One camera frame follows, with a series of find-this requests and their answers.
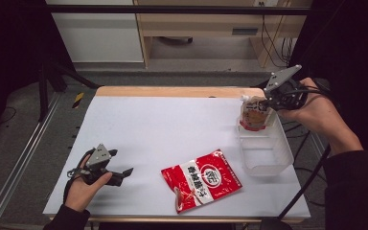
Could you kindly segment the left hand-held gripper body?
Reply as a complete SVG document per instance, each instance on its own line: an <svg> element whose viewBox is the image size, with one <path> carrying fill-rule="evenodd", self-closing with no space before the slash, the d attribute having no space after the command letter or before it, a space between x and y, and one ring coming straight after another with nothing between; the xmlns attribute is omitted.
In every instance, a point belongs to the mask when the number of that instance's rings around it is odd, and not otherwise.
<svg viewBox="0 0 368 230"><path fill-rule="evenodd" d="M91 185L107 173L106 166L110 162L112 154L103 144L89 150L81 159L77 168L77 175Z"/></svg>

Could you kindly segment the black horizontal frame bar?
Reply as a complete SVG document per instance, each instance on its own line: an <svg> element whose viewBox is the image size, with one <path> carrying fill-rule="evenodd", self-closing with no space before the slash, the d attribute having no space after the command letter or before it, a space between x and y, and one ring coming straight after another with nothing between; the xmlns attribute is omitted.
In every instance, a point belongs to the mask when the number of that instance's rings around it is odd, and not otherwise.
<svg viewBox="0 0 368 230"><path fill-rule="evenodd" d="M309 15L310 8L219 7L219 6L128 6L128 5L48 5L58 13L179 13L179 14L251 14Z"/></svg>

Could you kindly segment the person's left hand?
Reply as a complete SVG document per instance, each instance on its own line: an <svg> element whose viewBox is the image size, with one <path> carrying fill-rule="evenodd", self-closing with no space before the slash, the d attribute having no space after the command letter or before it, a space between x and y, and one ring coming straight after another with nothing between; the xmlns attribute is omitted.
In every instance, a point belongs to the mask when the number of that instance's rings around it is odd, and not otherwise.
<svg viewBox="0 0 368 230"><path fill-rule="evenodd" d="M64 205L74 211L82 213L87 208L95 194L110 180L111 177L112 173L107 172L96 182L89 185L86 184L82 176L77 173L72 179Z"/></svg>

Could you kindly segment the red and white packet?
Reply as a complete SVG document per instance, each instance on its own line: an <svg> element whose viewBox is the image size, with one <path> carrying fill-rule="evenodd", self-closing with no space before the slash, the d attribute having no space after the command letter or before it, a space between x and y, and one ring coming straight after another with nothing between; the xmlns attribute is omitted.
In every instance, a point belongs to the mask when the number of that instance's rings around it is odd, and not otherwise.
<svg viewBox="0 0 368 230"><path fill-rule="evenodd" d="M242 188L220 149L161 171L175 194L177 214L229 196Z"/></svg>

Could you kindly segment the aluminium rail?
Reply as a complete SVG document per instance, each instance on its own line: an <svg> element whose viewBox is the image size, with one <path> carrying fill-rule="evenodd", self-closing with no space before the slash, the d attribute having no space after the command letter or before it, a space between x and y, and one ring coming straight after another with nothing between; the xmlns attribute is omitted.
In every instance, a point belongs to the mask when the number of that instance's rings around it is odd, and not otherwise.
<svg viewBox="0 0 368 230"><path fill-rule="evenodd" d="M328 146L328 142L314 132L310 133L310 142L315 155L320 159Z"/></svg>
<svg viewBox="0 0 368 230"><path fill-rule="evenodd" d="M58 101L61 98L60 93L54 93L53 97L49 103L48 112L39 121L34 129L34 132L27 142L27 145L22 150L20 156L18 157L14 167L11 170L10 175L5 181L2 189L0 190L0 218L2 217L8 203L10 202L12 195L19 184L24 171L27 169L30 160L35 154L35 150L42 139L47 126L52 120L54 113L58 107Z"/></svg>

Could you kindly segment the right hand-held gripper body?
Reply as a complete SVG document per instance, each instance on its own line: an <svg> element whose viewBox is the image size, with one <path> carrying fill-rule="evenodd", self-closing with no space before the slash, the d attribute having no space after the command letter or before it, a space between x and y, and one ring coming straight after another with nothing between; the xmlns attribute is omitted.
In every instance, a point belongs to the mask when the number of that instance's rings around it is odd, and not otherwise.
<svg viewBox="0 0 368 230"><path fill-rule="evenodd" d="M307 87L292 79L292 76L301 68L301 65L294 65L271 74L264 88L266 97L264 105L266 107L271 107L276 111L295 110L300 109L305 104L308 96Z"/></svg>

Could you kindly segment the white sheet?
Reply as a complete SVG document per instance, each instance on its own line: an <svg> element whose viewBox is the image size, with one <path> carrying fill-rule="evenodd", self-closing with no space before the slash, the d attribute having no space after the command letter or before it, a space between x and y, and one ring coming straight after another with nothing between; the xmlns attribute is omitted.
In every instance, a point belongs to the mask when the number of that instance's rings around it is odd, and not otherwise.
<svg viewBox="0 0 368 230"><path fill-rule="evenodd" d="M236 221L276 217L300 189L294 168L277 176L250 176L242 167L237 138L239 99L94 98L89 105L64 169L75 168L99 144L118 151L108 168L132 169L119 187L105 186L91 201L101 221L141 218L177 221ZM222 150L242 187L232 195L182 214L164 180L163 169Z"/></svg>

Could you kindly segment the translucent plastic container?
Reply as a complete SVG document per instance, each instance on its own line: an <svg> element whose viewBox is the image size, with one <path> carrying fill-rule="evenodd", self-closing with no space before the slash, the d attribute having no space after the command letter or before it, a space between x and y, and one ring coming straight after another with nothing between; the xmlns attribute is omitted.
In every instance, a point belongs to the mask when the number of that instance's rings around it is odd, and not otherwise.
<svg viewBox="0 0 368 230"><path fill-rule="evenodd" d="M269 126L259 131L237 125L243 169L252 176L275 176L293 163L293 156L278 115L269 116Z"/></svg>

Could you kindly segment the small beige spout pouch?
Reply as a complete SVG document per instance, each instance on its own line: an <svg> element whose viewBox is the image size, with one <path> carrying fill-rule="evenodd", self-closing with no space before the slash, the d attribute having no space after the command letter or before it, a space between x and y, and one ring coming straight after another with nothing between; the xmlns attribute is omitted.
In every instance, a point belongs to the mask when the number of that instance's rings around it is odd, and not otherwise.
<svg viewBox="0 0 368 230"><path fill-rule="evenodd" d="M270 127L275 120L274 110L268 106L266 97L241 96L239 124L249 131L260 131Z"/></svg>

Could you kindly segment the dark rounded object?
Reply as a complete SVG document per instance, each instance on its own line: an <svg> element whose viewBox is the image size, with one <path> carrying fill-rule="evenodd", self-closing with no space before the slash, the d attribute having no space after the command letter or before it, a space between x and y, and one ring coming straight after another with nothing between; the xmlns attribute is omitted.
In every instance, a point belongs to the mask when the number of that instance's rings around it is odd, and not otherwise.
<svg viewBox="0 0 368 230"><path fill-rule="evenodd" d="M292 227L276 218L264 218L259 230L293 230Z"/></svg>

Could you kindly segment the wooden desk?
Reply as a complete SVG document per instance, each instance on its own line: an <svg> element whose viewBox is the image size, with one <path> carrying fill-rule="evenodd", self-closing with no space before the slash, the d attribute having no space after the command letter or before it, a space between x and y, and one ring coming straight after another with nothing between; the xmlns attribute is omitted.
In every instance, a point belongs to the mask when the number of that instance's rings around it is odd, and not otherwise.
<svg viewBox="0 0 368 230"><path fill-rule="evenodd" d="M313 0L133 0L136 6L219 6L309 8ZM275 43L280 37L299 36L304 15L247 15L247 14L179 14L139 13L141 36L153 37L246 37L250 40L262 67L277 54ZM258 28L256 35L232 35L233 28Z"/></svg>

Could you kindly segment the person's right hand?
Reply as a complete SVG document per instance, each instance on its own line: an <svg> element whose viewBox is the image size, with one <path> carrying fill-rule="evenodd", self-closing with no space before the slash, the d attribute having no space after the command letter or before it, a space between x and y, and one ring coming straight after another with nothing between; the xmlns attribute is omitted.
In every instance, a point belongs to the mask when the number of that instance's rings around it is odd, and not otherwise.
<svg viewBox="0 0 368 230"><path fill-rule="evenodd" d="M306 103L300 109L283 109L278 113L286 119L299 122L308 130L321 134L330 141L342 139L351 132L334 104L321 94L309 93Z"/></svg>

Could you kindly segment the white cabinet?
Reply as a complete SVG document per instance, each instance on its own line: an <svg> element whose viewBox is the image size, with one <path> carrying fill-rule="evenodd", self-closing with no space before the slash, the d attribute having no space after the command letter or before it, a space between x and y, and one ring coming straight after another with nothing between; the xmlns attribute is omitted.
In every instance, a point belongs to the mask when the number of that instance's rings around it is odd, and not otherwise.
<svg viewBox="0 0 368 230"><path fill-rule="evenodd" d="M142 62L134 13L53 13L73 62Z"/></svg>

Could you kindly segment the dark curtain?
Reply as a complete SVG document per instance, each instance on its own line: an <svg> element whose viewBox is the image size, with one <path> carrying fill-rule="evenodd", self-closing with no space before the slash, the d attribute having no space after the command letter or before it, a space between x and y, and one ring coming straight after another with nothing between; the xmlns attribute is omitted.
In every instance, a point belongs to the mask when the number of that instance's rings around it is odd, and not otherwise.
<svg viewBox="0 0 368 230"><path fill-rule="evenodd" d="M46 5L46 0L0 0L0 117L11 92L37 81L41 60L27 33L50 58L74 68Z"/></svg>
<svg viewBox="0 0 368 230"><path fill-rule="evenodd" d="M368 150L368 0L313 0L291 62L324 78L347 127Z"/></svg>

